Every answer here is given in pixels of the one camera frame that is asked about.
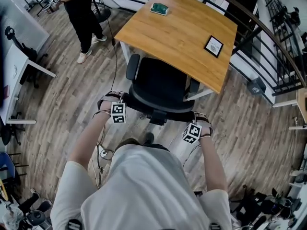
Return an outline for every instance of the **desk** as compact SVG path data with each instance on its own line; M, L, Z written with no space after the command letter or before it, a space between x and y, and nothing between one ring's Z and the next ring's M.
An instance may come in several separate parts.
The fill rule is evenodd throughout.
M150 12L154 2L169 7L167 16ZM234 46L237 25L196 0L149 0L117 33L125 60L129 45L179 69L209 90L196 99L221 91ZM204 49L210 36L224 44L218 58Z
M286 105L297 105L299 110L301 111L305 124L307 124L307 111L305 107L305 98L307 98L307 89L299 89L298 91L296 91L295 100L280 102L280 103L274 104L273 107L280 107L280 106L286 106ZM294 127L289 127L289 129L307 129L307 127L294 126Z
M28 64L53 78L56 77L56 74L30 61L28 56L26 56L15 44L12 44L9 52L4 58L4 86L10 86L10 96L3 101L3 106L0 109L0 116L4 124L36 123L35 120L10 119L14 103L18 100L18 93L21 88L19 82Z

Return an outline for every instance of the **blue chair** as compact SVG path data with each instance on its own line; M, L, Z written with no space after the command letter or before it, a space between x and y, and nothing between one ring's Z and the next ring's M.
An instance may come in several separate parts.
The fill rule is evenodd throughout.
M10 155L20 155L21 153L12 153ZM10 157L10 155L7 152L1 152L0 153L0 171L8 171L10 174L10 177L3 179L3 183L10 185L20 185L20 176L27 175L27 173L24 174L18 174L16 168L18 167L26 167L29 165L17 165L19 163L14 163Z

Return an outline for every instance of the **stand base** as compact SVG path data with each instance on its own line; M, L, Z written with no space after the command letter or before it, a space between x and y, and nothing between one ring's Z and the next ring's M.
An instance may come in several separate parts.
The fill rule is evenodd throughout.
M102 10L95 13L95 16L99 23L106 21L111 15L111 10L109 8L103 8Z

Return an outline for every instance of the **person in white t-shirt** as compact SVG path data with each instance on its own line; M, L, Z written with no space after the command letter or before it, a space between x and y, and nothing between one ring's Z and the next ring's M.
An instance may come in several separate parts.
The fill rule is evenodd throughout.
M231 230L226 176L210 137L211 125L202 115L197 124L202 125L206 193L195 196L179 160L152 144L153 137L143 146L135 140L120 145L107 182L97 190L87 168L110 118L111 102L119 95L110 92L102 98L101 112L76 141L51 211L53 229L64 230L76 219L83 230Z

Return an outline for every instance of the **sleeve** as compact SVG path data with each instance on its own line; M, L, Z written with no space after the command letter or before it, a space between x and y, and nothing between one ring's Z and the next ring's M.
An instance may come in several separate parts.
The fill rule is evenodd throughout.
M222 230L231 230L228 193L224 190L211 190L198 198L211 223L220 225Z
M65 230L70 219L81 220L81 205L95 191L86 169L76 162L67 162L50 214L53 229Z

